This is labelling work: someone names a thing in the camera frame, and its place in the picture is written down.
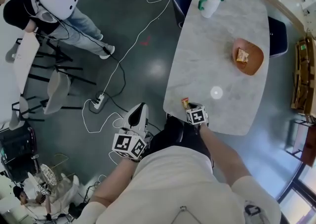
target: white table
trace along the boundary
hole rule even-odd
[[[21,94],[24,92],[25,84],[39,47],[40,44],[35,34],[26,32],[13,63],[14,74]]]
[[[181,31],[163,108],[186,121],[181,99],[188,97],[190,102],[205,106],[211,130],[245,135],[257,113],[268,72],[266,7],[259,0],[224,0],[211,18],[204,18],[198,1],[192,0]],[[264,61],[254,76],[242,73],[232,61],[236,38],[254,43],[264,53]],[[222,90],[220,99],[212,98],[213,87]]]

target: jeans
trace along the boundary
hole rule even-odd
[[[145,150],[142,156],[148,156],[170,146],[193,149],[206,155],[211,160],[211,155],[204,141],[199,134],[196,134],[194,127],[188,123],[183,125],[177,118],[172,116],[167,119],[164,129],[154,136],[151,140],[150,148]]]
[[[95,26],[92,20],[81,13],[78,8],[75,8],[69,18],[61,21],[57,29],[49,35],[64,43],[88,50],[100,56],[107,55],[102,47],[105,47],[108,51],[112,51],[113,49],[111,45],[98,41],[98,39],[102,37],[101,31]]]

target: concrete floor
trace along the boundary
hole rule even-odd
[[[135,42],[138,33],[165,7],[167,0],[148,4],[146,0],[80,0],[79,9],[87,14],[102,30],[104,40],[116,46],[115,57],[122,58]],[[290,109],[295,50],[294,44],[300,38],[289,21],[268,4],[268,14],[282,20],[287,26],[288,52],[280,57],[270,59],[267,83],[262,101],[254,123],[246,136],[217,134],[218,137],[233,147],[243,158],[250,172],[258,182],[275,198],[290,182],[299,161],[284,151],[289,135],[290,122],[295,114]],[[177,27],[172,4],[165,13],[155,21],[139,38],[122,66],[126,72],[127,85],[122,95],[115,101],[125,109],[145,102],[150,109],[150,122],[163,128],[165,113],[162,109],[165,90],[181,30]],[[150,37],[149,45],[141,45]],[[82,66],[83,72],[74,72],[97,82],[97,87],[75,81],[69,96],[68,105],[83,106],[85,100],[94,98],[102,90],[116,62],[62,45],[63,51],[74,59],[72,65]],[[53,63],[37,59],[37,64]],[[33,69],[32,73],[49,77],[51,72]],[[111,95],[117,93],[123,84],[120,69],[114,74],[108,87]],[[30,79],[27,96],[37,95],[46,98],[47,84]],[[105,119],[113,112],[125,114],[111,101],[98,115],[84,110],[87,126],[91,131],[98,131]],[[109,119],[98,134],[89,134],[83,124],[81,111],[61,110],[50,116],[38,113],[33,117],[45,117],[44,123],[32,123],[37,135],[41,160],[47,164],[57,163],[54,154],[62,152],[69,156],[63,169],[75,172],[83,184],[93,184],[99,174],[108,175],[115,164],[109,159],[113,136],[117,132]],[[149,126],[156,134],[157,129]],[[220,172],[215,168],[216,177],[222,181]]]

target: shoe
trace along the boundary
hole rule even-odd
[[[115,46],[114,45],[110,45],[110,46],[111,46],[111,51],[109,51],[110,55],[108,55],[108,54],[107,55],[100,55],[101,59],[106,60],[115,52]]]
[[[101,38],[99,38],[98,41],[103,40],[103,37],[104,37],[103,34],[101,34]]]
[[[78,185],[78,186],[80,185],[79,178],[76,175],[74,175],[73,184]]]
[[[71,183],[70,179],[68,177],[66,177],[66,175],[64,173],[61,173],[60,175],[63,178],[63,180],[66,180],[68,183]]]

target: orange bowl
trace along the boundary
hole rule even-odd
[[[244,50],[246,53],[249,54],[248,56],[248,62],[247,63],[241,63],[237,62],[237,56],[238,56],[238,49]],[[263,62],[263,52],[262,50],[256,46],[255,44],[248,42],[244,39],[235,39],[234,45],[233,45],[233,61],[237,68],[242,71],[246,75],[253,76],[258,69],[260,68],[262,62]]]

